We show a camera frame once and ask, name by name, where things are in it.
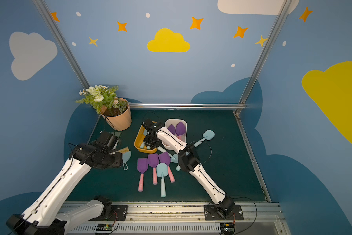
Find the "purple pointed shovel pink handle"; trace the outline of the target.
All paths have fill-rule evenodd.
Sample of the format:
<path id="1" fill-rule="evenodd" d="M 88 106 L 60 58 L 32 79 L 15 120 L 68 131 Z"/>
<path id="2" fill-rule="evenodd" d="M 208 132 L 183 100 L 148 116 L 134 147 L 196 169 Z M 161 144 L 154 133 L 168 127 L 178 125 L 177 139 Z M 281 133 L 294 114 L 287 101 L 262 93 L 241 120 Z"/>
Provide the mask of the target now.
<path id="1" fill-rule="evenodd" d="M 173 134 L 173 135 L 176 135 L 176 128 L 173 124 L 170 124 L 168 126 L 168 130 Z"/>

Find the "white plastic storage box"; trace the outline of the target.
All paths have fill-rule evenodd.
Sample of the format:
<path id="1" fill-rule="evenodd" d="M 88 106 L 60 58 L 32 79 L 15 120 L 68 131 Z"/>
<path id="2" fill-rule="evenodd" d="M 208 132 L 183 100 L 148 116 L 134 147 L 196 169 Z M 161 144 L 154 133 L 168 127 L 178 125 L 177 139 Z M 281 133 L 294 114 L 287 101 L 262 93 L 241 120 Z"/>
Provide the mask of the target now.
<path id="1" fill-rule="evenodd" d="M 165 140 L 162 139 L 161 143 L 166 150 L 174 150 L 175 141 L 186 146 L 187 123 L 181 119 L 168 119 L 164 127 L 159 130 L 162 136 L 170 135 Z"/>

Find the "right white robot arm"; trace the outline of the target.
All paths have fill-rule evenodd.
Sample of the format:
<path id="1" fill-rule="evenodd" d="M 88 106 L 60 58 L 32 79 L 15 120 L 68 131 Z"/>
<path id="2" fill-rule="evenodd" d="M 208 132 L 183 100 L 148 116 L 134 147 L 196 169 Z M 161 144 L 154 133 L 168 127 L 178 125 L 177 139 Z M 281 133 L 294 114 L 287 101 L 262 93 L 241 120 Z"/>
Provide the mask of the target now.
<path id="1" fill-rule="evenodd" d="M 220 213 L 229 215 L 234 206 L 234 200 L 227 195 L 208 175 L 200 162 L 194 144 L 188 144 L 173 135 L 161 122 L 146 120 L 142 126 L 147 130 L 147 135 L 155 141 L 163 141 L 170 146 L 178 156 L 178 165 L 181 170 L 191 174 L 209 194 L 212 202 Z"/>

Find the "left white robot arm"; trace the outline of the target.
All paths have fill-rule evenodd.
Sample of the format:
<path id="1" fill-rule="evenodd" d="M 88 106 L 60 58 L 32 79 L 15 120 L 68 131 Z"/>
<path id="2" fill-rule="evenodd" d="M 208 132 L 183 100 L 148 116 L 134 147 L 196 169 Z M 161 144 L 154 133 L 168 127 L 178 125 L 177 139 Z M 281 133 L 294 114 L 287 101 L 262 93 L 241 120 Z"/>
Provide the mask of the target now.
<path id="1" fill-rule="evenodd" d="M 13 214 L 6 225 L 14 235 L 66 235 L 91 220 L 118 220 L 112 201 L 96 196 L 86 204 L 67 212 L 61 206 L 80 180 L 91 169 L 119 168 L 123 155 L 116 149 L 117 136 L 101 132 L 97 140 L 72 149 L 65 165 L 45 191 L 21 214 Z"/>

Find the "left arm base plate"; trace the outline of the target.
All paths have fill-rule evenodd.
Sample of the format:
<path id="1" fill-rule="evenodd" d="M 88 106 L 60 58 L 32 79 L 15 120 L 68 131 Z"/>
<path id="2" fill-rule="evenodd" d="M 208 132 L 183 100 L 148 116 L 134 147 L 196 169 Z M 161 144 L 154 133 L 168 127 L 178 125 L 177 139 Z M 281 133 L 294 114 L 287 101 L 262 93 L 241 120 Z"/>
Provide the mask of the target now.
<path id="1" fill-rule="evenodd" d="M 100 216 L 90 219 L 90 221 L 113 221 L 115 219 L 125 221 L 128 205 L 108 205 L 103 207 Z"/>

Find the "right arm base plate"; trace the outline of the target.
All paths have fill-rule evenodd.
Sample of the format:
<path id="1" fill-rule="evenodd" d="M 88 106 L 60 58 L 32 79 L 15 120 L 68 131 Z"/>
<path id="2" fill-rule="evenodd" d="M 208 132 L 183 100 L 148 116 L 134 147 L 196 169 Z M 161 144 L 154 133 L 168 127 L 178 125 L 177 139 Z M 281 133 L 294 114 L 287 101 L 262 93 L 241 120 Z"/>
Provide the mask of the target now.
<path id="1" fill-rule="evenodd" d="M 228 214 L 224 215 L 218 210 L 216 205 L 207 204 L 203 206 L 205 220 L 244 220 L 243 211 L 240 205 L 235 205 L 233 210 Z"/>

